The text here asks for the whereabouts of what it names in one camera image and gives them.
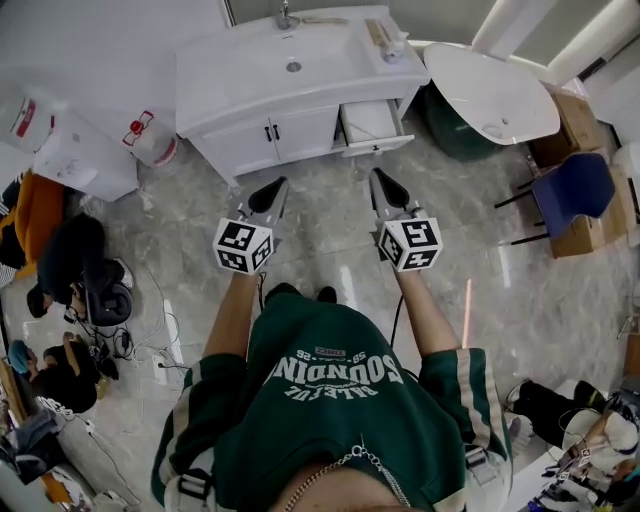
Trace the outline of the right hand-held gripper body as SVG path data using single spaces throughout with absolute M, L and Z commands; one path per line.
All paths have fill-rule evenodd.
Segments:
M 443 250 L 438 221 L 428 217 L 422 208 L 386 220 L 377 247 L 382 260 L 388 261 L 397 273 L 431 268 Z

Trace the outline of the white loose wash basin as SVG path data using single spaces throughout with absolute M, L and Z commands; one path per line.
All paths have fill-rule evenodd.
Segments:
M 423 59 L 444 99 L 487 140 L 506 146 L 559 131 L 551 94 L 525 67 L 446 43 L 426 46 Z

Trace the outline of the person's left leg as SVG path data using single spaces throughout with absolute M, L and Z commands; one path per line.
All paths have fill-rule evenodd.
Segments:
M 266 296 L 264 298 L 264 304 L 268 304 L 276 296 L 283 295 L 283 294 L 296 295 L 296 296 L 300 296 L 301 295 L 301 293 L 299 292 L 299 290 L 296 287 L 294 287 L 293 285 L 291 285 L 291 284 L 289 284 L 287 282 L 282 282 L 282 283 L 279 283 L 278 285 L 276 285 L 275 287 L 273 287 L 266 294 Z

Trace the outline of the person's green sweatshirt torso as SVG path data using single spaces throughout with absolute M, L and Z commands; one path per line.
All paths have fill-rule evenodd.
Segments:
M 512 486 L 511 446 L 479 348 L 401 366 L 364 315 L 302 296 L 276 296 L 257 318 L 245 359 L 202 358 L 186 373 L 155 457 L 151 490 L 213 455 L 219 507 L 266 512 L 305 465 L 355 446 L 355 466 L 395 479 L 426 512 L 500 512 Z

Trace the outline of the white power strip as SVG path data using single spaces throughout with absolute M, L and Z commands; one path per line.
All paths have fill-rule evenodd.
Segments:
M 151 357 L 154 381 L 159 385 L 169 384 L 169 371 L 172 369 L 172 362 L 165 352 L 157 352 Z

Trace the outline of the chrome faucet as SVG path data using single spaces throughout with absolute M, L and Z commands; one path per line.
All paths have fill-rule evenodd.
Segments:
M 281 31 L 295 29 L 301 23 L 301 20 L 290 14 L 289 0 L 281 0 L 281 5 L 275 16 L 276 26 Z

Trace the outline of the white drawer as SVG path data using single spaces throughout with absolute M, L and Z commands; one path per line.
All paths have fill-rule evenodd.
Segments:
M 415 139 L 404 130 L 394 99 L 340 104 L 330 153 L 343 157 L 382 154 Z

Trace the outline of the clear water jug red label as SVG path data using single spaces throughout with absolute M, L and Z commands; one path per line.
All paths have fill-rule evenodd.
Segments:
M 55 114 L 42 102 L 25 96 L 12 121 L 9 142 L 26 153 L 37 153 L 53 131 Z

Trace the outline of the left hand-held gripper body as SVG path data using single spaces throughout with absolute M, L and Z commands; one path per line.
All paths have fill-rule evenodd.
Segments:
M 256 274 L 275 253 L 280 240 L 274 228 L 281 219 L 281 209 L 271 207 L 257 212 L 248 203 L 239 203 L 218 224 L 213 250 L 221 268 Z

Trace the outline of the person's left forearm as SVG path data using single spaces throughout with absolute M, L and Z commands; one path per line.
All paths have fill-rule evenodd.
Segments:
M 203 358 L 234 355 L 246 358 L 259 276 L 234 273 L 222 299 Z

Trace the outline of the white tubular frame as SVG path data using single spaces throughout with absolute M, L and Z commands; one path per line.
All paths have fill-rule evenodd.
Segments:
M 563 85 L 615 46 L 638 13 L 637 0 L 496 0 L 471 49 Z

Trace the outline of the cardboard box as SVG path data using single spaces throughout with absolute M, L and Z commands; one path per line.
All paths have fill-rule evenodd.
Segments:
M 599 150 L 605 142 L 603 129 L 584 99 L 560 92 L 551 96 L 558 109 L 560 129 L 529 144 L 539 168 L 558 165 L 575 153 Z
M 595 252 L 626 237 L 636 226 L 633 195 L 628 177 L 619 165 L 610 167 L 615 194 L 603 216 L 594 219 L 577 217 L 569 230 L 550 242 L 555 259 L 579 256 Z

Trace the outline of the white box with red tag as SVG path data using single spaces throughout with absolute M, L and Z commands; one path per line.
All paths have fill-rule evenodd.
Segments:
M 139 187 L 136 158 L 70 111 L 55 116 L 51 134 L 35 155 L 33 171 L 107 202 Z

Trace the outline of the person's right forearm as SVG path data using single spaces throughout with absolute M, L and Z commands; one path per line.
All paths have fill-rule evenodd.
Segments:
M 436 303 L 419 271 L 398 272 L 414 340 L 422 358 L 437 352 L 456 350 L 460 342 Z

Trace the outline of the clear water jug red cap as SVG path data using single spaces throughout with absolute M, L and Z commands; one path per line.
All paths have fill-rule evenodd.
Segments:
M 122 143 L 141 162 L 149 167 L 168 164 L 177 154 L 178 136 L 159 122 L 155 115 L 144 110 L 129 125 Z

